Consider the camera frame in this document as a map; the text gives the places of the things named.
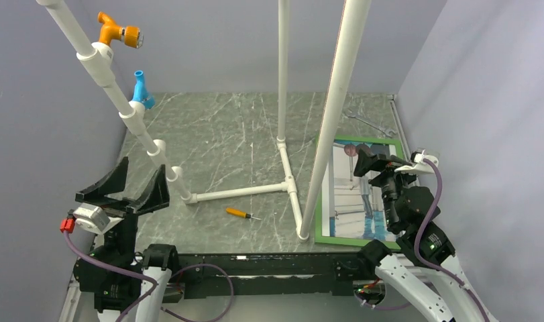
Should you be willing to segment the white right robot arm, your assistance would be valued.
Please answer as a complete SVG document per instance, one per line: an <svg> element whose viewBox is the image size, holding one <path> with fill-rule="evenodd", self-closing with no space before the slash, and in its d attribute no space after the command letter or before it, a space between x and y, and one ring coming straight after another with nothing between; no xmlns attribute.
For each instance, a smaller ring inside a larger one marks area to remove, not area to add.
<svg viewBox="0 0 544 322"><path fill-rule="evenodd" d="M464 273L451 240L434 223L443 192L438 165L438 157L426 150L412 153L410 160L358 150L354 176L377 172L368 182L381 190L387 230L397 235L401 253L432 287L377 239L358 252L358 272L390 284L428 321L495 321Z"/></svg>

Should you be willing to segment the green wooden photo frame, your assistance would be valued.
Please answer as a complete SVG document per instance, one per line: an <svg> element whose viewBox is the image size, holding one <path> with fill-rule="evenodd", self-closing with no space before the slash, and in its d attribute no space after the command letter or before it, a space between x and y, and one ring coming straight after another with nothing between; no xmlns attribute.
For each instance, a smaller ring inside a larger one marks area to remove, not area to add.
<svg viewBox="0 0 544 322"><path fill-rule="evenodd" d="M315 242L363 247L378 240L397 250L396 236L387 230L382 191L368 183L378 173L353 174L363 149L404 157L399 140L336 136L315 207Z"/></svg>

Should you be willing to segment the silver open-end wrench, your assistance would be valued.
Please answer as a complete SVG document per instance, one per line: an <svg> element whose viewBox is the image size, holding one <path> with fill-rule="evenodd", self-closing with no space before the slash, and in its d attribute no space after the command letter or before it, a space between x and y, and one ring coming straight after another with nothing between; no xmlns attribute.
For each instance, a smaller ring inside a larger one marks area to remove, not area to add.
<svg viewBox="0 0 544 322"><path fill-rule="evenodd" d="M390 128L387 128L387 127L382 127L381 125L377 125L371 121L369 121L368 119L366 119L365 117L361 116L360 114L358 114L357 112L355 111L352 111L351 109L348 109L348 110L345 110L344 112L344 115L347 116L348 118L351 118L351 119L356 119L358 121L361 121L362 123L372 127L373 129L381 132L382 134L384 134L387 138L393 138L396 134L396 132L393 130L393 129L390 129Z"/></svg>

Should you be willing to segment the orange handled screwdriver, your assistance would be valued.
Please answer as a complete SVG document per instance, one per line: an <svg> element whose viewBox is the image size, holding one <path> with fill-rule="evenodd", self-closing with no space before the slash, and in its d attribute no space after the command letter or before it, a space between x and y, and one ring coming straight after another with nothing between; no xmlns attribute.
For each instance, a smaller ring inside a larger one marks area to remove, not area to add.
<svg viewBox="0 0 544 322"><path fill-rule="evenodd" d="M243 218L243 219L260 220L260 218L254 217L253 214L247 213L247 212L244 212L244 211L240 211L238 209L233 209L233 208L228 207L228 208L225 209L225 212L227 214L229 214L229 215L233 215L233 216L240 217L240 218Z"/></svg>

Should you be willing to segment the orange plastic faucet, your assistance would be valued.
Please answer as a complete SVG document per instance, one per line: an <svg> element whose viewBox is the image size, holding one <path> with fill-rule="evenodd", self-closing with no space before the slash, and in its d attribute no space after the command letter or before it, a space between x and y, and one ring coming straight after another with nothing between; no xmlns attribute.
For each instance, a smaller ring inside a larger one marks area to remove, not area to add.
<svg viewBox="0 0 544 322"><path fill-rule="evenodd" d="M98 42L109 46L113 40L117 40L130 48L140 48L142 46L144 35L139 27L119 25L103 11L98 13L97 21L101 24Z"/></svg>

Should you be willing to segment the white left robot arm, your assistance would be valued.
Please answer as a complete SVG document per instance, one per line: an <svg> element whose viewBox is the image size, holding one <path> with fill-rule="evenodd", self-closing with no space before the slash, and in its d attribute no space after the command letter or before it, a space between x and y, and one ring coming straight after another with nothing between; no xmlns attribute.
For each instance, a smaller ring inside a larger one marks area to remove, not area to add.
<svg viewBox="0 0 544 322"><path fill-rule="evenodd" d="M124 191L129 159L122 158L103 178L76 193L79 203L60 231L78 258L73 276L91 293L101 321L155 321L164 290L180 272L175 246L152 244L135 250L138 218L167 208L166 168L159 166L136 199L114 198Z"/></svg>

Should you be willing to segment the white PVC pipe stand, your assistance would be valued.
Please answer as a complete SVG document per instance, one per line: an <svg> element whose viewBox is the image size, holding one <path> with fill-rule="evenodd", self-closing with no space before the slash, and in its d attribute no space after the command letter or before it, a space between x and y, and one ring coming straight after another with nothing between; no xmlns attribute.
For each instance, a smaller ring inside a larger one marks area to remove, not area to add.
<svg viewBox="0 0 544 322"><path fill-rule="evenodd" d="M276 146L284 170L284 181L277 184L202 194L193 194L187 189L183 180L182 168L172 166L166 157L166 142L155 140L148 133L143 122L145 107L136 101L126 101L110 68L113 59L110 46L100 42L90 42L64 1L39 1L39 5L44 7L56 22L74 48L78 61L83 65L96 85L105 91L118 110L122 122L146 149L151 161L157 166L165 165L168 167L166 180L174 184L184 203L193 204L199 201L284 191L288 193L292 205L296 235L301 241L308 240L311 221L315 213L315 203L321 191L321 183L327 168L330 147L337 132L349 81L358 55L362 32L371 6L370 1L346 1L343 6L337 46L331 67L331 83L323 110L305 209L301 209L299 205L295 177L292 173L285 143L288 25L290 15L288 1L278 2L278 133Z"/></svg>

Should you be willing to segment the blue plastic faucet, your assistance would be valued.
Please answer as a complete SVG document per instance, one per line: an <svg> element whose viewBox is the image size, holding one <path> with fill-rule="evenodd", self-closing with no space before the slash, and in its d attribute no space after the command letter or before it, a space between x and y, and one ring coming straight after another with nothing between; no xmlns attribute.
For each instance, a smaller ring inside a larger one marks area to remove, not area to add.
<svg viewBox="0 0 544 322"><path fill-rule="evenodd" d="M156 103L146 88L146 78L142 70L134 72L135 85L132 100L141 103L146 110L150 110Z"/></svg>

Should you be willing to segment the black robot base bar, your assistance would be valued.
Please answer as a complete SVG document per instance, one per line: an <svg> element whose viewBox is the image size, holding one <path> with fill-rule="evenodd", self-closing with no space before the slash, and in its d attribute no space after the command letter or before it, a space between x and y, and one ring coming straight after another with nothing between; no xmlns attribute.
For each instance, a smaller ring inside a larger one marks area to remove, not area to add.
<svg viewBox="0 0 544 322"><path fill-rule="evenodd" d="M327 293L351 296L376 279L357 252L181 254L193 269L170 279L164 303L207 297Z"/></svg>

